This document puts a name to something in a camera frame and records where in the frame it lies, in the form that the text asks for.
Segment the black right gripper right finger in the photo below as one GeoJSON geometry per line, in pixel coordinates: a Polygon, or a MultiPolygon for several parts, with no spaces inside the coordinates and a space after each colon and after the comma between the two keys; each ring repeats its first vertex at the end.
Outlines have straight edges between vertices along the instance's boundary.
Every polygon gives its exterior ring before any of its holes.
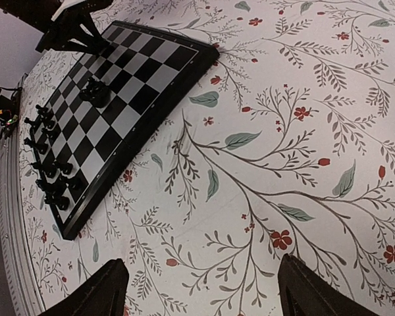
{"type": "Polygon", "coordinates": [[[335,290],[293,255],[282,257],[278,287],[283,315],[375,315],[335,290]]]}

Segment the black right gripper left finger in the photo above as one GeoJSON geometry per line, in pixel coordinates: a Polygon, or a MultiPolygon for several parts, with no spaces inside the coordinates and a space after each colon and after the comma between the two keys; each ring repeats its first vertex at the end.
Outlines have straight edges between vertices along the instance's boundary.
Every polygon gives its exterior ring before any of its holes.
{"type": "Polygon", "coordinates": [[[111,259],[71,295],[45,311],[52,315],[124,315],[129,274],[121,259],[111,259]]]}

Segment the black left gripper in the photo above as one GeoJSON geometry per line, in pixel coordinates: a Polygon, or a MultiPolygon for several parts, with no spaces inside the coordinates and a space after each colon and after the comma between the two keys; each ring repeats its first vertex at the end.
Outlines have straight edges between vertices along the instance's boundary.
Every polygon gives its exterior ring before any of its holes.
{"type": "Polygon", "coordinates": [[[91,14],[106,9],[111,0],[0,1],[0,10],[43,33],[36,51],[72,51],[96,55],[110,46],[91,14]]]}

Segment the black chess piece cluster piece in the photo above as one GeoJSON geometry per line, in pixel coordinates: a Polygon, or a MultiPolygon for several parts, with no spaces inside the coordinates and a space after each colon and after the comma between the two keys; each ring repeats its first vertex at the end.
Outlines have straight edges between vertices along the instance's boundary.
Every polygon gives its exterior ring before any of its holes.
{"type": "Polygon", "coordinates": [[[110,96],[109,86],[93,77],[88,78],[87,85],[79,93],[82,101],[89,102],[93,107],[104,108],[110,96]]]}

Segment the black and grey chessboard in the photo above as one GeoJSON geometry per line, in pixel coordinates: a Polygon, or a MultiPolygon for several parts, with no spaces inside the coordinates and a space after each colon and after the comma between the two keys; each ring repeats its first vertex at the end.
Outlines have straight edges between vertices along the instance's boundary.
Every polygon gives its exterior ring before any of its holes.
{"type": "Polygon", "coordinates": [[[72,163],[65,176],[84,183],[80,190],[66,186],[66,211],[48,205],[65,240],[75,239],[128,164],[219,58],[208,43],[128,22],[112,22],[102,36],[110,46],[98,56],[82,55],[40,105],[53,113],[57,139],[42,134],[41,126],[29,126],[26,137],[48,145],[45,155],[30,148],[34,162],[72,163]],[[90,77],[109,86],[104,108],[79,98],[90,77]]]}

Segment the floral patterned table mat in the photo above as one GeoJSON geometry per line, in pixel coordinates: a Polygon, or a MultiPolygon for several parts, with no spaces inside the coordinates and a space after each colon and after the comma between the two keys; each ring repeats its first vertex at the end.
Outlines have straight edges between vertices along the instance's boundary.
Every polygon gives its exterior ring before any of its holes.
{"type": "Polygon", "coordinates": [[[395,315],[395,1],[115,1],[93,19],[206,41],[220,57],[73,241],[20,146],[43,309],[121,258],[126,315],[280,315],[290,254],[395,315]]]}

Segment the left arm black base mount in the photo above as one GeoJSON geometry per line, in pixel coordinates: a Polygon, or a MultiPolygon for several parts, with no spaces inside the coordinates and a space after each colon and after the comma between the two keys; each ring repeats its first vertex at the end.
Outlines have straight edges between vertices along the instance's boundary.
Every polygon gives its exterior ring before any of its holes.
{"type": "Polygon", "coordinates": [[[0,140],[7,139],[15,130],[19,120],[22,87],[4,88],[0,86],[0,140]]]}

